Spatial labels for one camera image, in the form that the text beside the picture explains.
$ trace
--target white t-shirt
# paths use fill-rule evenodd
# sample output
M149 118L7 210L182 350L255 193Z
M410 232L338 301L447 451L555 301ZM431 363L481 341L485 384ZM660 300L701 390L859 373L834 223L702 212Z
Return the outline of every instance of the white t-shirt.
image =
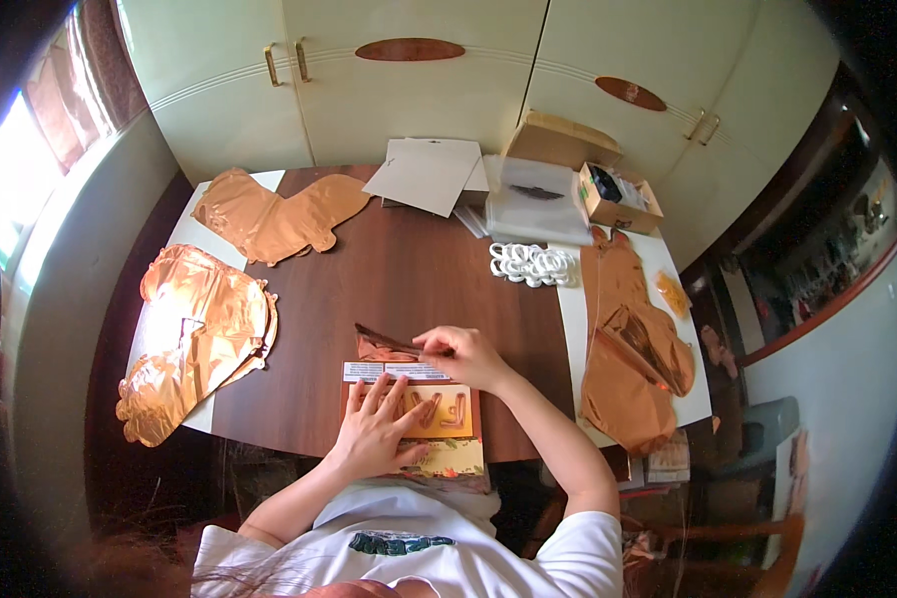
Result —
M440 598L622 595L621 524L609 514L588 511L565 518L528 561L494 538L487 518L470 509L469 517L463 516L446 504L452 498L438 495L455 496L404 486L347 489L326 505L312 531L278 550L209 525L195 572L218 567L272 572L260 591L275 594L357 579L391 588L403 579L422 579ZM234 589L228 582L210 582L194 591L225 596Z

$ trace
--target hand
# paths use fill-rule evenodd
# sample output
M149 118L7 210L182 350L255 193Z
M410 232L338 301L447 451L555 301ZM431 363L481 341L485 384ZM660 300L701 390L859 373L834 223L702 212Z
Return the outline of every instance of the hand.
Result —
M412 342L425 344L419 361L474 389L498 394L499 386L517 375L499 357L489 340L474 328L439 326L415 337ZM454 355L440 355L447 348L453 349Z
M325 461L352 481L396 472L400 467L418 461L429 451L428 445L418 444L399 452L399 440L427 414L432 407L431 400L423 401L397 421L392 421L396 406L403 400L408 378L400 376L383 397L388 382L389 375L383 373L369 389L361 407L359 398L365 383L359 380L349 387L345 418L335 446L326 455Z

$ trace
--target person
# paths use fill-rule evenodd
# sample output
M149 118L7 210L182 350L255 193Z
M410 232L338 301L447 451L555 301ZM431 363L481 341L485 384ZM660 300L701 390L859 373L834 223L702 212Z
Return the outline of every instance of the person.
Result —
M598 448L478 330L439 326L413 341L424 344L421 361L500 398L567 494L564 518L538 556L521 559L494 538L489 518L497 495L368 479L427 449L399 452L399 440L429 405L393 421L407 380L386 392L383 374L361 406L363 384L352 386L335 446L311 472L263 501L238 533L203 530L193 595L233 595L239 583L263 593L335 597L622 595L618 487ZM226 570L248 573L238 581L197 581Z

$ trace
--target wooden oval decoration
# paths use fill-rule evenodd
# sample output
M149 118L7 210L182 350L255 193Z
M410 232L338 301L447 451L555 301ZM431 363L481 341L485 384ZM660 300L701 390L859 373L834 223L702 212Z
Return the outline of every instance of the wooden oval decoration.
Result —
M431 37L396 37L365 44L356 55L366 60L388 62L419 62L445 60L465 54L465 48L450 41Z
M614 77L598 77L595 79L595 85L598 85L602 91L611 94L615 98L634 104L639 108L646 108L655 112L668 110L668 104L662 101L661 98L631 81Z

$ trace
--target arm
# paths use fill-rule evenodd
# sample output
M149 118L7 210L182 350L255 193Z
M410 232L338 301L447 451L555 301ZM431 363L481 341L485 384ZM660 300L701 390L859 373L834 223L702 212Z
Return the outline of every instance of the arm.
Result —
M422 401L393 422L408 380L399 377L387 389L388 374L380 376L359 405L364 383L349 388L345 418L329 454L296 482L262 502L240 526L239 534L276 548L301 536L322 509L351 482L397 471L418 461L429 450L424 444L398 452L399 440L422 418L431 401Z
M582 511L621 515L618 484L594 443L538 389L502 361L477 330L440 326L415 339L421 357L453 379L494 394L511 410L568 495L565 517ZM453 357L439 355L447 347Z

